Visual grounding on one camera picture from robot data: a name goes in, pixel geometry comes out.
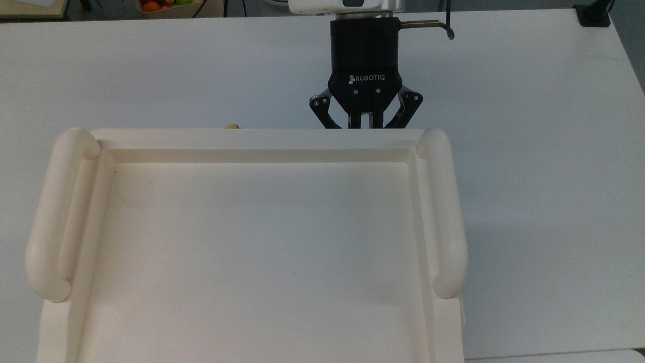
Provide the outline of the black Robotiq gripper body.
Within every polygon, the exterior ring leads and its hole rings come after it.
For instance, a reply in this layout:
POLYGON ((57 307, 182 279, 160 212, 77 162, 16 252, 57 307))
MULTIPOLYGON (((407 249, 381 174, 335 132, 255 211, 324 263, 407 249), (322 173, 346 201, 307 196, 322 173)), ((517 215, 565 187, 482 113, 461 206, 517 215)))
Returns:
POLYGON ((397 18, 340 19, 330 23, 329 91, 347 113, 387 109, 402 87, 397 18))

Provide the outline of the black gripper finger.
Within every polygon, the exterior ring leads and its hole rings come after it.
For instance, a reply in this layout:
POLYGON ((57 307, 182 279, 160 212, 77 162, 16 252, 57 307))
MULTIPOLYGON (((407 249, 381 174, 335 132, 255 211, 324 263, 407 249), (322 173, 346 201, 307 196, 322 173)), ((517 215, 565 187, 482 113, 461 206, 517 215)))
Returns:
POLYGON ((371 129, 405 129, 419 106, 423 102, 423 97, 408 87, 401 86, 397 92, 399 108, 392 117, 391 121, 384 124, 384 111, 390 105, 392 99, 385 97, 381 89, 375 89, 373 95, 372 112, 370 115, 371 129))
MULTIPOLYGON (((342 127, 334 121, 329 114, 331 100, 333 98, 332 92, 329 89, 312 96, 309 99, 309 108, 318 118, 318 121, 324 126, 325 129, 337 130, 342 127)), ((361 129, 361 113, 346 113, 348 119, 348 129, 361 129)))

